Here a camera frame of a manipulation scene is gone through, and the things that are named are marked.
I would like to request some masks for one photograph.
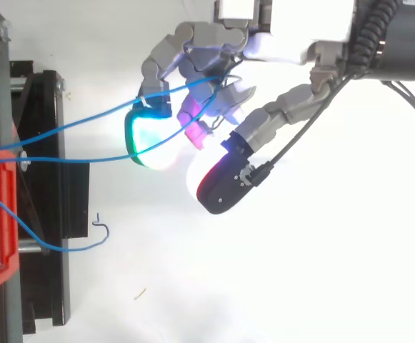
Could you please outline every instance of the metal rod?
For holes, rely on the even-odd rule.
[[[34,239],[20,239],[19,253],[20,254],[36,254],[42,252],[41,246]]]
[[[24,84],[26,83],[26,77],[14,77],[10,79],[10,90],[12,93],[18,93],[23,91]]]

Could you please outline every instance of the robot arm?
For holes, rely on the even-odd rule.
[[[156,46],[142,68],[144,83],[140,96],[168,89],[164,78],[176,67],[187,83],[217,76],[216,81],[190,88],[179,121],[184,125],[192,120],[218,92],[205,115],[222,116],[232,124],[239,124],[222,144],[228,153],[198,188],[198,200],[206,209],[213,214],[223,213],[260,185],[273,165],[255,169],[248,158],[272,141],[282,126],[319,116],[339,87],[345,85],[345,78],[415,81],[415,1],[408,3],[407,0],[312,3],[221,0],[216,2],[214,23],[183,23],[175,35],[167,36]],[[308,13],[311,5],[316,7],[309,9],[311,14],[315,12],[312,22],[316,27],[311,27],[313,34],[298,45],[291,39],[291,33],[286,32],[288,28],[282,28],[282,22],[285,16],[298,15],[295,11]],[[328,16],[320,15],[317,9],[323,9]],[[299,53],[287,54],[295,45],[302,47]],[[255,88],[244,88],[240,81],[225,86],[223,76],[242,59],[296,64],[311,61],[314,68],[310,84],[296,86],[238,123],[234,113],[254,95]],[[128,117],[148,113],[171,116],[170,99],[154,99],[147,107],[137,106]],[[209,134],[202,120],[186,130],[198,149],[203,148]]]

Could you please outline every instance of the white backdrop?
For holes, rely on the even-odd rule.
[[[189,15],[211,16],[210,1],[195,2],[188,14],[179,0],[0,0],[0,12],[13,24],[11,57],[66,79],[71,122],[134,98],[151,48]],[[259,87],[246,110],[306,82],[308,70],[243,66]],[[124,154],[125,114],[67,132],[68,156]],[[274,151],[298,128],[283,129]],[[411,107],[379,82],[349,85],[220,217],[186,191],[189,153],[164,173],[92,166],[91,220],[99,212],[111,238],[71,255],[72,318],[38,322],[29,342],[415,343]],[[91,228],[71,246],[103,234]]]

